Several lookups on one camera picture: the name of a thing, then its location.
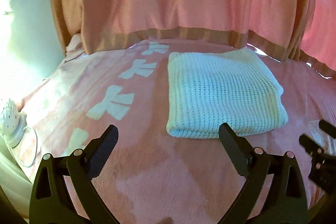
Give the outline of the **white red black knit sweater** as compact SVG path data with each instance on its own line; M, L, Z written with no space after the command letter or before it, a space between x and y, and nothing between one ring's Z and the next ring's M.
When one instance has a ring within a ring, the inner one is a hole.
M288 122L284 89L254 51L172 52L168 61L167 133L177 138L216 139L227 123L249 136Z

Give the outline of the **pink bed blanket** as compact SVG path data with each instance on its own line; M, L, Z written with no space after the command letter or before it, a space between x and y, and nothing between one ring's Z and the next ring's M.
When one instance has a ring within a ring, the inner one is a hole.
M33 162L26 175L34 184L45 154L69 156L112 124L118 129L117 144L91 182L117 223L221 223L246 179L219 136L190 139L167 133L167 66L172 52L229 51L235 49L165 39L86 55L74 36L66 59L21 100L29 129L15 152ZM309 179L312 157L299 144L306 134L324 154L335 156L335 139L318 126L322 119L335 126L335 80L304 62L258 57L284 89L281 102L288 122L263 134L236 135L271 155L292 152L305 188L307 223L335 223L335 196ZM251 217L262 210L272 178L266 177ZM86 217L70 177L64 180L76 212Z

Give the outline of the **orange pink curtain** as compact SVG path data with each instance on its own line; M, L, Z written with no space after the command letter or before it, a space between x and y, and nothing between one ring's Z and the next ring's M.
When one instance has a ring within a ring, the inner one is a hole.
M64 50L76 34L88 54L145 39L251 43L335 77L335 0L51 0L51 7Z

